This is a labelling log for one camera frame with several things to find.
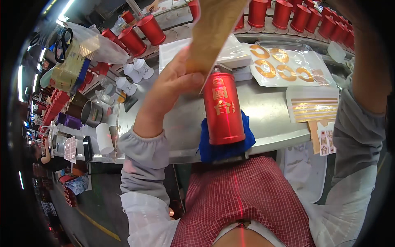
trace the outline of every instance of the gold ring decal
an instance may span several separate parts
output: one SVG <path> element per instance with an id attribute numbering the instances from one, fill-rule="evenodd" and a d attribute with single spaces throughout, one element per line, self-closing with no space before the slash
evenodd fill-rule
<path id="1" fill-rule="evenodd" d="M 305 73 L 308 77 L 307 79 L 304 78 L 302 75 L 298 75 L 298 77 L 304 81 L 307 81 L 307 82 L 314 82 L 314 79 L 311 76 L 310 72 L 308 72 L 305 68 L 302 68 L 302 67 L 297 68 L 296 73 L 298 73 L 298 74 Z"/>
<path id="2" fill-rule="evenodd" d="M 259 67 L 258 67 L 258 66 L 255 66 L 256 70 L 257 70 L 261 75 L 263 75 L 264 77 L 266 77 L 266 78 L 274 78 L 274 77 L 276 76 L 276 69 L 275 69 L 274 66 L 273 66 L 271 63 L 269 63 L 268 61 L 263 60 L 263 59 L 259 59 L 259 60 L 255 61 L 255 63 L 256 63 L 257 65 L 259 65 Z M 261 69 L 261 67 L 260 67 L 260 66 L 262 66 L 262 65 L 267 65 L 267 66 L 270 68 L 270 71 L 269 71 L 269 72 L 263 71 L 263 69 Z"/>
<path id="3" fill-rule="evenodd" d="M 296 81 L 296 73 L 295 73 L 295 71 L 294 71 L 293 69 L 291 69 L 289 66 L 280 64 L 280 65 L 277 66 L 277 69 L 278 69 L 278 70 L 281 70 L 281 71 L 287 70 L 287 71 L 289 71 L 289 72 L 291 73 L 290 76 L 286 76 L 283 72 L 279 71 L 278 74 L 279 74 L 279 75 L 281 76 L 281 78 L 283 78 L 284 80 L 287 80 L 287 81 Z"/>
<path id="4" fill-rule="evenodd" d="M 283 63 L 287 63 L 290 60 L 290 57 L 288 56 L 288 54 L 279 48 L 273 48 L 270 50 L 271 53 L 281 53 L 279 54 L 272 54 L 272 56 L 279 62 L 283 62 Z"/>
<path id="5" fill-rule="evenodd" d="M 263 59 L 268 59 L 270 57 L 269 52 L 262 46 L 252 45 L 252 46 L 250 46 L 250 48 L 254 49 L 254 50 L 259 49 L 259 50 L 263 51 L 263 54 L 260 54 L 257 51 L 251 50 L 251 53 L 256 57 L 263 58 Z"/>

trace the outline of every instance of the woman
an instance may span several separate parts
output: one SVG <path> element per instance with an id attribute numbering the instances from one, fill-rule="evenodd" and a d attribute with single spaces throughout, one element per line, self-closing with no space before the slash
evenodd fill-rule
<path id="1" fill-rule="evenodd" d="M 45 141 L 44 144 L 45 155 L 42 156 L 42 150 L 35 144 L 30 147 L 30 151 L 33 157 L 37 160 L 43 168 L 50 170 L 52 172 L 59 171 L 70 166 L 70 161 L 65 160 L 62 157 L 54 156 L 51 158 L 51 153 L 49 152 L 48 142 Z"/>
<path id="2" fill-rule="evenodd" d="M 391 80 L 379 35 L 360 11 L 348 11 L 358 6 L 344 2 L 349 9 L 336 7 L 353 23 L 355 69 L 352 87 L 342 90 L 337 112 L 334 186 L 325 205 L 299 198 L 276 162 L 261 156 L 222 170 L 193 173 L 186 214 L 170 220 L 162 184 L 169 161 L 163 119 L 180 94 L 200 89 L 203 83 L 201 74 L 185 74 L 184 49 L 165 67 L 134 126 L 119 140 L 126 156 L 120 188 L 130 246 L 352 246 L 348 241 L 358 237 L 376 180 Z"/>

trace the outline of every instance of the red plaid apron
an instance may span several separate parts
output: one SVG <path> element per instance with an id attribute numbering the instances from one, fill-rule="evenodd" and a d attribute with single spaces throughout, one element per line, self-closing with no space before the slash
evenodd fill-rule
<path id="1" fill-rule="evenodd" d="M 210 247 L 239 219 L 260 222 L 286 246 L 315 246 L 305 209 L 272 158 L 192 174 L 186 211 L 171 247 Z"/>

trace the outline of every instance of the human arm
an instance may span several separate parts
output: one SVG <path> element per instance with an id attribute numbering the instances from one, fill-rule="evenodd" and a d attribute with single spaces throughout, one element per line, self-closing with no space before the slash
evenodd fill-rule
<path id="1" fill-rule="evenodd" d="M 51 160 L 51 153 L 49 152 L 49 149 L 48 149 L 48 141 L 45 141 L 44 143 L 45 143 L 44 144 L 45 156 L 41 158 L 41 162 L 43 164 L 46 164 Z"/>

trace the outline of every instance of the plastic sheet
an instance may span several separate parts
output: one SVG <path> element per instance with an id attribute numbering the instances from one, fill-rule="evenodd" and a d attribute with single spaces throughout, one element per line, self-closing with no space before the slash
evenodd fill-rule
<path id="1" fill-rule="evenodd" d="M 119 45 L 81 25 L 66 22 L 66 27 L 73 30 L 73 38 L 80 44 L 80 54 L 90 59 L 94 53 L 92 61 L 106 62 L 109 64 L 125 64 L 130 58 L 127 52 Z"/>
<path id="2" fill-rule="evenodd" d="M 314 51 L 266 48 L 243 43 L 254 64 L 251 73 L 265 87 L 336 85 L 321 55 Z"/>

